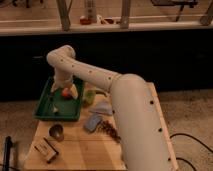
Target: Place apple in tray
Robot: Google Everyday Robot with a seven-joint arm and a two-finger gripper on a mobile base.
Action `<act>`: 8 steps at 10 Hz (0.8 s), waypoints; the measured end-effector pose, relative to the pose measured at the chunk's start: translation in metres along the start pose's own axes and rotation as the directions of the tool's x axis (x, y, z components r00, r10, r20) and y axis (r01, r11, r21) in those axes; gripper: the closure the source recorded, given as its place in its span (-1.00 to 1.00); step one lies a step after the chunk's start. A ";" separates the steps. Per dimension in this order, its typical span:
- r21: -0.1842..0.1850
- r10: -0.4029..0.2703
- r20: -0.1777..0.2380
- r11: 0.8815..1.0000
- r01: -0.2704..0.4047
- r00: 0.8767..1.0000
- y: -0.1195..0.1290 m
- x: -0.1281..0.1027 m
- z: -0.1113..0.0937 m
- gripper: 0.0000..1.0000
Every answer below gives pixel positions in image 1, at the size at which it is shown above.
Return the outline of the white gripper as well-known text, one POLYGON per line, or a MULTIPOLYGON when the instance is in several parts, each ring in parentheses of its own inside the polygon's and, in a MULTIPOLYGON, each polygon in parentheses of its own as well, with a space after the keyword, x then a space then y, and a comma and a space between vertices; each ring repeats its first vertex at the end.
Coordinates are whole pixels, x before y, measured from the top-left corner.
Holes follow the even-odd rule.
POLYGON ((69 88, 70 95, 74 98, 78 98, 78 91, 73 84, 73 75, 65 73, 64 71, 56 70, 54 75, 54 83, 51 87, 51 93, 54 93, 58 88, 69 88))

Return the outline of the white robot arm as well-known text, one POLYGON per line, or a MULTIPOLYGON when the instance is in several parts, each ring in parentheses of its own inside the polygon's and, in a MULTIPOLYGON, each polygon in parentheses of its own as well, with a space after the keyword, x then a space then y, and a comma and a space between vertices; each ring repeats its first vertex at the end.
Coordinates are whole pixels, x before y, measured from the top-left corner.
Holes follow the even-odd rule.
POLYGON ((135 74, 119 74, 75 59, 65 45, 47 54, 54 68, 54 87, 76 76, 110 94, 121 149, 128 171, 174 171, 160 115, 147 82, 135 74))

